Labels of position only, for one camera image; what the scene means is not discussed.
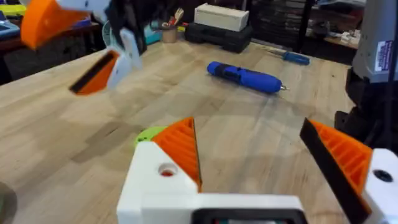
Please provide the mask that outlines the white orange left gripper right finger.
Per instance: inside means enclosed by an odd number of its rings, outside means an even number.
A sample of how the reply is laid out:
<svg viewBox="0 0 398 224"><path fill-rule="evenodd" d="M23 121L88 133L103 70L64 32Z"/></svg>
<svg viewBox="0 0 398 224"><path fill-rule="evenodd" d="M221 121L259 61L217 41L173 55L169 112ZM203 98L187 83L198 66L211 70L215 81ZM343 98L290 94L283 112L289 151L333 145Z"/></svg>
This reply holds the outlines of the white orange left gripper right finger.
<svg viewBox="0 0 398 224"><path fill-rule="evenodd" d="M350 223L397 224L397 155L312 119L300 138Z"/></svg>

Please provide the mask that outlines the white orange left gripper left finger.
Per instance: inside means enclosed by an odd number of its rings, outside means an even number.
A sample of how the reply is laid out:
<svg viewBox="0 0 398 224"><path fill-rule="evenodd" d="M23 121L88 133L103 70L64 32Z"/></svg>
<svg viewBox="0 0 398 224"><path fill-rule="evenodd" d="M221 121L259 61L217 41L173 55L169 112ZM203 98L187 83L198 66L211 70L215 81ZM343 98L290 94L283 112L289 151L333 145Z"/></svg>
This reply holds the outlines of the white orange left gripper left finger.
<svg viewBox="0 0 398 224"><path fill-rule="evenodd" d="M190 223L202 179L192 117L142 133L116 208L118 223Z"/></svg>

